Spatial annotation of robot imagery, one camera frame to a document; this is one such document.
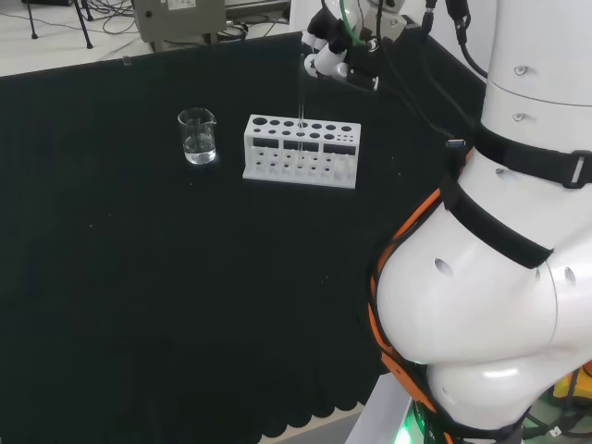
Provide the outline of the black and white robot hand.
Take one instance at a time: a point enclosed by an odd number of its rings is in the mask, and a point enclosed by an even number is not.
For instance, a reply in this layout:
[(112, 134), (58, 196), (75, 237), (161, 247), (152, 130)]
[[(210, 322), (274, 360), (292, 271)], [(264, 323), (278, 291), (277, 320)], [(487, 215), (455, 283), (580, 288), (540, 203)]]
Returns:
[(363, 1), (321, 1), (302, 32), (302, 43), (312, 53), (304, 60), (304, 68), (312, 77), (345, 77), (348, 52), (367, 48), (361, 37), (364, 14)]

